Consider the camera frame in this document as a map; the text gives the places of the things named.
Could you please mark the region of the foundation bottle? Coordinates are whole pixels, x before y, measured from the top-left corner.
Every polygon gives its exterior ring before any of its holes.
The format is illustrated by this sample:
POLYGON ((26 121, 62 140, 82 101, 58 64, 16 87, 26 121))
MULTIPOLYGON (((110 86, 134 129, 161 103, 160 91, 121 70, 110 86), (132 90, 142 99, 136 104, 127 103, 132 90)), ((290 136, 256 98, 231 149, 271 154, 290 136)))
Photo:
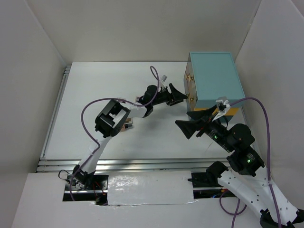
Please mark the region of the foundation bottle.
POLYGON ((121 132, 125 132, 127 130, 132 129, 133 126, 132 125, 123 125, 123 127, 121 128, 121 132))

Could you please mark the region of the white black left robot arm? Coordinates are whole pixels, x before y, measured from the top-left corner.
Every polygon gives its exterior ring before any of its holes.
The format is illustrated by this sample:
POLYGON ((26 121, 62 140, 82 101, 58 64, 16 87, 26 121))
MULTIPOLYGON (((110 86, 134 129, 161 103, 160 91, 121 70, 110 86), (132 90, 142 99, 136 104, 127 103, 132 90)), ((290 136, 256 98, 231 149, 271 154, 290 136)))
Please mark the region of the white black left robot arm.
POLYGON ((123 99, 110 98, 103 110, 95 118, 95 131, 99 135, 94 138, 84 123, 84 112, 81 112, 81 124, 85 132, 95 143, 88 148, 88 155, 83 158, 73 169, 71 177, 65 179, 70 187, 78 185, 86 190, 93 185, 94 173, 97 163, 111 139, 123 128, 128 118, 145 118, 153 112, 153 107, 165 103, 173 106, 183 102, 187 96, 178 91, 171 83, 168 86, 150 85, 144 95, 140 96, 135 103, 123 99))

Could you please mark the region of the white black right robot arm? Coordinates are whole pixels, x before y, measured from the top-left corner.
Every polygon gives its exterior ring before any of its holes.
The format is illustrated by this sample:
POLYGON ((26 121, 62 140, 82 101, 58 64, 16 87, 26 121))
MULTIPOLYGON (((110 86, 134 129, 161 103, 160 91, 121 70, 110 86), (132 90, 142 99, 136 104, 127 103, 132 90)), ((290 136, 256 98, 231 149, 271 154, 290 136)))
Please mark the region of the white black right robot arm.
POLYGON ((190 121, 175 122, 187 139, 206 134, 229 152, 227 161, 230 166, 214 162, 206 170, 207 182, 231 191, 255 213, 264 228, 292 228, 296 223, 302 223, 303 210, 293 206, 268 179, 265 163, 251 147, 255 139, 249 127, 239 123, 227 129, 218 122, 229 109, 228 100, 218 101, 210 109, 188 112, 190 121))

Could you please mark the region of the teal yellow drawer cabinet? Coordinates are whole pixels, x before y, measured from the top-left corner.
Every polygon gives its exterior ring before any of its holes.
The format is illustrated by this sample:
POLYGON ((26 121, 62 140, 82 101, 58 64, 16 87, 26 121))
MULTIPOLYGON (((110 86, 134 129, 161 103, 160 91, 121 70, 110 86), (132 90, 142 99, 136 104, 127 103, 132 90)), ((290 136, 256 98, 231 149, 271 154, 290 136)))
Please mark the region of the teal yellow drawer cabinet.
POLYGON ((226 97, 231 103, 245 98, 238 72, 229 52, 190 52, 184 74, 187 109, 201 111, 226 97))

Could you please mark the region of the long eyeshadow palette horizontal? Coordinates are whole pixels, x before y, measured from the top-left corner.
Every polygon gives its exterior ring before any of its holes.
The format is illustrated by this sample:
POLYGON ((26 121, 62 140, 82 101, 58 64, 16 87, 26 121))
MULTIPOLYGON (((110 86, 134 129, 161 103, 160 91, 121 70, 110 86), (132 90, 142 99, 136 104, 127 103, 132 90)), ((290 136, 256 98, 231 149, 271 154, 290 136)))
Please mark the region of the long eyeshadow palette horizontal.
POLYGON ((127 118, 125 121, 125 124, 132 124, 133 123, 133 119, 132 118, 127 118))

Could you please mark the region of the white foam front panel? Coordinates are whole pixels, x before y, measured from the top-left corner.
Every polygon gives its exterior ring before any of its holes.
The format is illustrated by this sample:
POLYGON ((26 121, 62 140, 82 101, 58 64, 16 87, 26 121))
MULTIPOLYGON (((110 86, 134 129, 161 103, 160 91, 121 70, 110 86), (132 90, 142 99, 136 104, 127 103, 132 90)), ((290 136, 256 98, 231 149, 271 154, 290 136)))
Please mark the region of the white foam front panel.
POLYGON ((108 177, 111 206, 176 205, 193 203, 190 171, 113 172, 108 177))

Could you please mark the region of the aluminium table frame rails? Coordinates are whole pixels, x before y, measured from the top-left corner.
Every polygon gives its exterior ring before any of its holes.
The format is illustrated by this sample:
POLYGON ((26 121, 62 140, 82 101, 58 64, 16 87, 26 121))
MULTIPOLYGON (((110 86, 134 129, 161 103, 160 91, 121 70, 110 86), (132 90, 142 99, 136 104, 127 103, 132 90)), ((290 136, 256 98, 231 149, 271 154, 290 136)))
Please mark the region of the aluminium table frame rails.
MULTIPOLYGON (((38 172, 71 171, 86 157, 92 141, 81 124, 95 136, 95 118, 109 97, 134 101, 155 84, 154 66, 179 91, 184 91, 185 62, 74 62, 67 68, 38 172)), ((201 170, 214 161, 225 162, 228 153, 207 136, 186 139, 175 124, 187 120, 185 102, 159 104, 146 118, 134 118, 133 128, 119 133, 106 146, 98 172, 143 170, 201 170)))

